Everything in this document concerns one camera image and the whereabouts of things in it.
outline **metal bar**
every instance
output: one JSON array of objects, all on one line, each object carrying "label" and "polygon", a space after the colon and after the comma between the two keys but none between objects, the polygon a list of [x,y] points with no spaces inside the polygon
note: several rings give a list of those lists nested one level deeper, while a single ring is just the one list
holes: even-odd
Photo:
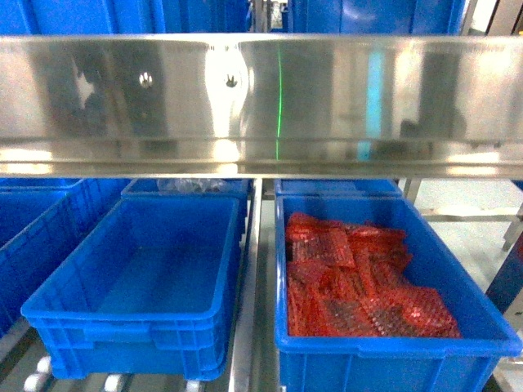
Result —
[{"label": "metal bar", "polygon": [[0,174],[518,179],[521,96],[518,38],[2,38]]},{"label": "metal bar", "polygon": [[419,210],[429,222],[514,222],[518,209],[511,207],[478,208],[451,206]]},{"label": "metal bar", "polygon": [[523,232],[523,222],[521,222],[521,218],[523,217],[523,203],[520,206],[519,211],[517,212],[517,220],[513,221],[510,226],[508,226],[507,231],[505,232],[505,235],[503,238],[505,239],[505,243],[503,244],[503,250],[506,252],[510,247],[516,242],[518,237]]},{"label": "metal bar", "polygon": [[254,32],[266,32],[266,15],[263,12],[263,0],[253,0],[254,10]]},{"label": "metal bar", "polygon": [[476,10],[477,2],[478,0],[468,0],[467,4],[465,4],[461,26],[461,35],[468,35],[468,32],[471,29],[472,18],[474,17],[474,11]]},{"label": "metal bar", "polygon": [[422,184],[421,178],[408,178],[405,181],[405,188],[403,195],[414,204],[416,202],[416,197],[418,196],[419,187]]},{"label": "metal bar", "polygon": [[254,181],[251,203],[252,221],[248,232],[248,258],[244,266],[244,281],[239,294],[235,338],[230,366],[229,392],[247,392],[251,382],[253,354],[254,308],[257,285],[257,258],[262,219],[263,179]]},{"label": "metal bar", "polygon": [[33,344],[38,334],[25,318],[19,318],[0,339],[0,383]]}]

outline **red mesh bag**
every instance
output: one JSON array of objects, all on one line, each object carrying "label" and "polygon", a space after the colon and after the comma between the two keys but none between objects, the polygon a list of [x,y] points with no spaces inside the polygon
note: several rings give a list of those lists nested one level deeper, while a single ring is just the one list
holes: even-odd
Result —
[{"label": "red mesh bag", "polygon": [[357,301],[321,301],[315,336],[357,337],[379,336],[367,314]]},{"label": "red mesh bag", "polygon": [[364,295],[359,276],[352,269],[332,268],[330,287],[330,298],[336,300],[356,301]]},{"label": "red mesh bag", "polygon": [[412,255],[402,249],[391,252],[375,252],[371,255],[373,263],[387,263],[402,273],[412,260]]},{"label": "red mesh bag", "polygon": [[396,304],[390,298],[360,299],[363,311],[370,318],[380,336],[417,336],[416,327],[408,324],[402,314],[401,305]]},{"label": "red mesh bag", "polygon": [[355,264],[363,284],[366,296],[376,296],[376,283],[372,272],[370,255],[367,249],[362,249],[355,254]]},{"label": "red mesh bag", "polygon": [[409,286],[410,282],[395,267],[384,262],[373,262],[374,281],[379,289]]},{"label": "red mesh bag", "polygon": [[404,230],[386,229],[368,225],[352,228],[347,234],[349,234],[354,240],[373,239],[385,243],[401,243],[405,238],[407,238],[407,234]]},{"label": "red mesh bag", "polygon": [[436,289],[401,287],[390,290],[387,296],[402,306],[403,318],[417,329],[419,336],[461,337],[458,323]]},{"label": "red mesh bag", "polygon": [[331,229],[307,240],[293,242],[293,262],[323,261],[326,265],[355,267],[345,232]]},{"label": "red mesh bag", "polygon": [[287,242],[309,240],[331,229],[343,230],[343,223],[339,220],[321,221],[302,212],[295,212],[288,219],[285,240]]},{"label": "red mesh bag", "polygon": [[302,284],[291,277],[287,279],[288,334],[290,336],[308,336],[307,322],[304,317],[306,294]]},{"label": "red mesh bag", "polygon": [[309,287],[318,287],[326,284],[329,267],[321,261],[303,261],[302,263],[288,263],[287,275]]}]

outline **blue plastic crate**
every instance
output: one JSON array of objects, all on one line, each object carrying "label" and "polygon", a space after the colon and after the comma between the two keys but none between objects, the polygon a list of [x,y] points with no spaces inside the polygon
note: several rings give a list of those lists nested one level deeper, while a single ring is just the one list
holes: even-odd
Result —
[{"label": "blue plastic crate", "polygon": [[465,0],[288,0],[291,33],[458,34]]},{"label": "blue plastic crate", "polygon": [[[239,226],[242,233],[246,230],[245,218],[247,217],[247,199],[251,190],[251,180],[232,180],[223,179],[229,189],[226,192],[207,192],[204,194],[176,194],[179,196],[186,197],[216,197],[225,196],[233,197],[239,200],[239,211],[238,218],[243,222]],[[135,196],[165,196],[173,194],[171,192],[161,192],[157,186],[157,180],[153,179],[138,179],[133,180],[131,183],[122,191],[123,198],[132,198]]]},{"label": "blue plastic crate", "polygon": [[79,178],[0,178],[0,192],[23,190],[72,190]]},{"label": "blue plastic crate", "polygon": [[[290,337],[284,228],[293,212],[404,229],[413,254],[405,275],[438,290],[464,338]],[[405,199],[279,197],[276,252],[275,341],[288,392],[481,391],[500,357],[521,352],[516,333]]]},{"label": "blue plastic crate", "polygon": [[402,196],[391,180],[275,180],[278,195],[341,196]]},{"label": "blue plastic crate", "polygon": [[0,336],[20,307],[116,203],[125,180],[84,180],[67,193],[0,193]]},{"label": "blue plastic crate", "polygon": [[38,33],[29,0],[0,0],[0,35]]},{"label": "blue plastic crate", "polygon": [[238,203],[121,200],[22,307],[53,374],[220,376],[239,268]]},{"label": "blue plastic crate", "polygon": [[0,34],[242,33],[247,0],[0,0]]}]

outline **plastic bag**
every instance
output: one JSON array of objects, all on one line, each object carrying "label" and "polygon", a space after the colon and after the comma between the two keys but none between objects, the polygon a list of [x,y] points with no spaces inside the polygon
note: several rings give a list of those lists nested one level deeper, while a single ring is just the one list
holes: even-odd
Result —
[{"label": "plastic bag", "polygon": [[227,192],[229,184],[219,178],[163,178],[156,181],[160,192],[197,194]]}]

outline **stainless steel shelf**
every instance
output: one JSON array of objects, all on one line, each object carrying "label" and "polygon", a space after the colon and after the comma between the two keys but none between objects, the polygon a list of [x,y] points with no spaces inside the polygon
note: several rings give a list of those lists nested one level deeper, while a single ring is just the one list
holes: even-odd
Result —
[{"label": "stainless steel shelf", "polygon": [[523,178],[523,41],[0,39],[3,176]]}]

